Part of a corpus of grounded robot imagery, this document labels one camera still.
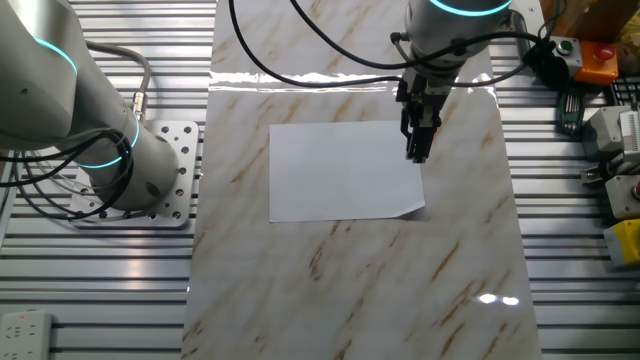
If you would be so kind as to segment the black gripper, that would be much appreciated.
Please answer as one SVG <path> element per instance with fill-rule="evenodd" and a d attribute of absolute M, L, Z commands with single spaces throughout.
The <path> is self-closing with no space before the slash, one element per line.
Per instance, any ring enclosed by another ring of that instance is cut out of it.
<path fill-rule="evenodd" d="M 397 101 L 402 104 L 400 131 L 407 140 L 406 159 L 425 163 L 435 135 L 441 126 L 440 112 L 451 87 L 435 77 L 425 77 L 414 68 L 406 69 L 397 90 Z"/>

